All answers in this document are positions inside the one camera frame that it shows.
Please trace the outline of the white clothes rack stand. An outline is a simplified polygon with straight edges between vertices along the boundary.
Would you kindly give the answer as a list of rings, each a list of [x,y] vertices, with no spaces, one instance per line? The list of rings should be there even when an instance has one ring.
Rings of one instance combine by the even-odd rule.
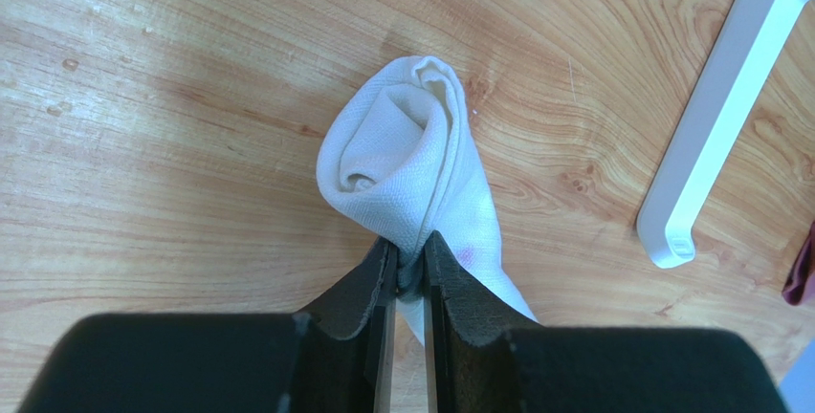
[[[694,260],[694,223],[810,1],[734,0],[636,219],[656,267]]]

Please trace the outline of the white cloth napkin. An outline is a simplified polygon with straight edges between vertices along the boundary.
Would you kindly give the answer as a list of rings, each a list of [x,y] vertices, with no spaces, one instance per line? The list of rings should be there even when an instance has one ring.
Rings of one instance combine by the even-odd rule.
[[[325,136],[316,177],[334,209],[399,249],[397,308],[417,337],[424,334],[419,256],[433,232],[482,285],[530,314],[502,267],[495,203],[464,88],[441,59],[400,57],[367,81]]]

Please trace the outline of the maroon shirt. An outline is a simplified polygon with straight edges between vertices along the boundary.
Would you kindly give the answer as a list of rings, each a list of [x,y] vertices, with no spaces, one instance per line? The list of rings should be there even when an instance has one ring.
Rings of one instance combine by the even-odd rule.
[[[782,288],[782,298],[791,306],[800,306],[814,296],[814,224]]]

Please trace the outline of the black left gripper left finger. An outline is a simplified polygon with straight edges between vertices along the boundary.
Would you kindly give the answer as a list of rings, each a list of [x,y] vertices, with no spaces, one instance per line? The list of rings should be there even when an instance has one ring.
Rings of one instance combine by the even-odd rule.
[[[23,412],[386,412],[398,250],[300,310],[101,314],[58,342]]]

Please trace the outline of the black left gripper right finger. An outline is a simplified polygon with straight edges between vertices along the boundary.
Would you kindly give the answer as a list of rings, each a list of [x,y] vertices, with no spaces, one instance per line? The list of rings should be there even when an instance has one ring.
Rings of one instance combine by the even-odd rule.
[[[545,327],[489,291],[434,232],[422,253],[433,412],[783,412],[739,335]]]

